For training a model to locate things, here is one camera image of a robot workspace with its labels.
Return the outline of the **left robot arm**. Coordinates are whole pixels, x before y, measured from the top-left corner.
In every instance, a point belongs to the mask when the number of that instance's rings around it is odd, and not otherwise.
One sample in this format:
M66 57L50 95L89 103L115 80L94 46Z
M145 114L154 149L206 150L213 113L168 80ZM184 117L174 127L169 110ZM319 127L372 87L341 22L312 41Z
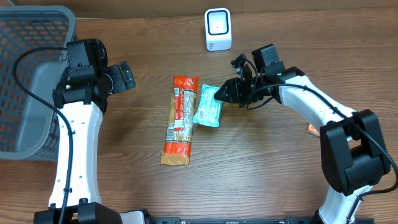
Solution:
M143 210L119 213L101 203L98 136L110 95L135 87L127 62L108 65L98 39L66 44L68 65L53 91L58 109L57 172L49 207L34 223L148 223Z

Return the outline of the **small orange sachet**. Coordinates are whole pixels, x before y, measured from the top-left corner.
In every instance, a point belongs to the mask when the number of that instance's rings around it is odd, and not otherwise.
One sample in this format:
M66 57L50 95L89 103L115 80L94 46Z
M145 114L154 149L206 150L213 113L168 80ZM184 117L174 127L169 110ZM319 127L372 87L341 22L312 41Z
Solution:
M320 137L320 133L318 132L318 130L312 124L308 125L308 127L306 129L306 132L309 133L309 134L312 134L314 136Z

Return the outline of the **teal snack packet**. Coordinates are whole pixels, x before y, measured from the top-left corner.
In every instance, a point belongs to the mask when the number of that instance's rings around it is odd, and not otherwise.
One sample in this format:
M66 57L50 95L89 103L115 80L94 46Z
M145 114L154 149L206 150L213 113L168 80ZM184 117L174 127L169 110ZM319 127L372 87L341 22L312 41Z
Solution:
M214 98L219 89L220 87L217 86L202 85L200 102L193 117L194 123L212 128L217 128L220 125L223 102Z

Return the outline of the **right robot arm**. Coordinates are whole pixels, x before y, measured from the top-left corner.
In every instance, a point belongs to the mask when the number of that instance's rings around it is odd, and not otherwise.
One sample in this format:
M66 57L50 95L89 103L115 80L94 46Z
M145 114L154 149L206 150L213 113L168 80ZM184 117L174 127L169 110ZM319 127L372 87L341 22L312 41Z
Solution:
M251 103L276 100L303 116L319 132L322 171L329 184L312 223L358 223L355 213L366 196L397 188L373 190L384 175L397 171L378 117L333 100L299 68L285 68L274 44L251 55L252 60L241 54L231 61L238 77L226 80L215 99L249 110Z

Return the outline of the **orange pasta packet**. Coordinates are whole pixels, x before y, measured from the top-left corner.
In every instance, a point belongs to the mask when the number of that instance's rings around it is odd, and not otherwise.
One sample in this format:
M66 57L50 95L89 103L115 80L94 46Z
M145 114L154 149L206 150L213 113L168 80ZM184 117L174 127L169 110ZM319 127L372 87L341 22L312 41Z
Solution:
M160 162L162 165L187 166L190 163L198 79L185 75L174 76L167 133Z

